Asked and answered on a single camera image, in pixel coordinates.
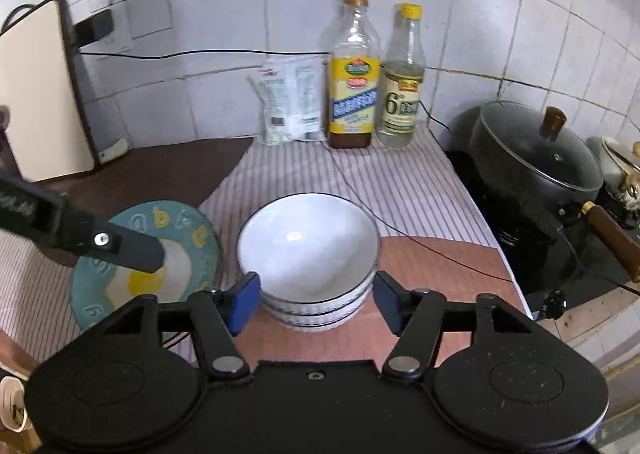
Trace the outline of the cream enamel pot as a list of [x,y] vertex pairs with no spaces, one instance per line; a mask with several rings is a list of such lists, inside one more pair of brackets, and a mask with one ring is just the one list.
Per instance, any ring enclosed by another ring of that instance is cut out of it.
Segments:
[[639,157],[610,136],[590,137],[587,145],[603,174],[598,203],[623,229],[638,229]]

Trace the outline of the white plastic seasoning bag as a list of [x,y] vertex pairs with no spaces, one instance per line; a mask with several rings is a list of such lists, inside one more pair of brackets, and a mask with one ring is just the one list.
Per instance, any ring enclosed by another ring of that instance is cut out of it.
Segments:
[[247,77],[262,103],[262,143],[323,141],[324,57],[278,56]]

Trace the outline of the black induction cooktop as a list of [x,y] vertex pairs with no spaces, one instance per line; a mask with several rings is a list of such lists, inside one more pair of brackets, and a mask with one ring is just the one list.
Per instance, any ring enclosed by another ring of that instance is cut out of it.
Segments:
[[568,221],[562,212],[552,220],[527,212],[517,200],[493,192],[469,154],[448,151],[447,157],[496,237],[536,321],[558,319],[625,285],[630,285],[627,295],[639,289],[584,219]]

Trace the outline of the clear white vinegar bottle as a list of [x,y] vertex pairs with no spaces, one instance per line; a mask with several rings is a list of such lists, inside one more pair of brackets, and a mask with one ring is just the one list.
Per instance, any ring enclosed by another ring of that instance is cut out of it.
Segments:
[[376,133],[388,147],[407,146],[418,124],[426,66],[421,42],[422,15],[423,8],[418,4],[399,5],[383,58]]

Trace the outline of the white cutting board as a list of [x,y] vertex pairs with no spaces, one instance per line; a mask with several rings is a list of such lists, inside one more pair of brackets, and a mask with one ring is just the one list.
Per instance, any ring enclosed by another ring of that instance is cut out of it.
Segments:
[[24,179],[39,182],[99,166],[80,101],[65,0],[44,0],[1,35],[4,134]]

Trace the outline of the yellow label cooking wine bottle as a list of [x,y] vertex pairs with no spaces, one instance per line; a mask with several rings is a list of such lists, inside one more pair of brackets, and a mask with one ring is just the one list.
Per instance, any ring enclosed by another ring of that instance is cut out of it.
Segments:
[[329,58],[326,139],[334,149],[370,145],[378,106],[381,44],[369,0],[343,0]]

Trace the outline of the blue fried egg plate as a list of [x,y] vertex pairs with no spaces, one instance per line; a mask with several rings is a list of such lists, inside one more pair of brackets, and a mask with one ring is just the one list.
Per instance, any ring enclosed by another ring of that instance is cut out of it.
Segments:
[[213,285],[219,245],[206,216],[185,203],[153,200],[114,215],[94,233],[96,250],[80,258],[70,308],[81,330],[141,295],[186,300]]

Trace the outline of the striped brown table mat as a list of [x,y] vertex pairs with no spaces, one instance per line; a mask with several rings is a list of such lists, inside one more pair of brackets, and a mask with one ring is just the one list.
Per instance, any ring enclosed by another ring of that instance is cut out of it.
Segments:
[[207,140],[129,151],[55,180],[70,203],[160,239],[155,274],[1,236],[1,359],[26,370],[134,296],[181,301],[260,278],[236,343],[260,360],[383,362],[395,344],[372,299],[378,271],[451,301],[525,300],[477,206],[427,131],[406,148],[337,151]]

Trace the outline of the black power adapter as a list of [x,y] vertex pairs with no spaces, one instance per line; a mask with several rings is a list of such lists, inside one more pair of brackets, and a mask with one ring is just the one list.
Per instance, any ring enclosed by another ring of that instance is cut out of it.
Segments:
[[76,45],[84,47],[101,41],[114,32],[114,17],[112,11],[100,10],[91,16],[74,24]]

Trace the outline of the black pot with glass lid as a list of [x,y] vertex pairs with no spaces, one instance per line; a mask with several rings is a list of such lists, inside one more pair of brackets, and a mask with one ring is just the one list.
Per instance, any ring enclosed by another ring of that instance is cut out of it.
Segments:
[[478,110],[468,151],[482,180],[515,199],[529,218],[558,234],[585,221],[637,283],[639,245],[597,204],[603,172],[566,120],[556,107],[538,112],[517,102],[488,102]]

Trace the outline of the white ribbed bowl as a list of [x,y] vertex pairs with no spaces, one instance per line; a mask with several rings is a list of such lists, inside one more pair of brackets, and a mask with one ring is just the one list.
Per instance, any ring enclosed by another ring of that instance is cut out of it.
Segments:
[[346,304],[345,307],[317,315],[285,313],[274,307],[270,307],[270,305],[266,303],[264,303],[262,307],[285,327],[303,331],[304,333],[320,333],[320,331],[340,327],[352,319],[364,307],[370,293],[371,290],[365,291],[360,297]]
[[381,236],[356,203],[330,194],[279,198],[243,225],[236,258],[282,301],[320,302],[354,289],[378,268]]
[[354,302],[357,298],[363,295],[370,287],[373,281],[373,277],[369,276],[362,283],[356,286],[354,289],[343,293],[341,296],[334,297],[330,300],[320,302],[291,302],[282,301],[277,298],[262,293],[262,301],[269,307],[274,307],[276,310],[282,311],[288,314],[296,315],[317,315],[322,313],[328,313],[334,310],[341,309],[345,305]]

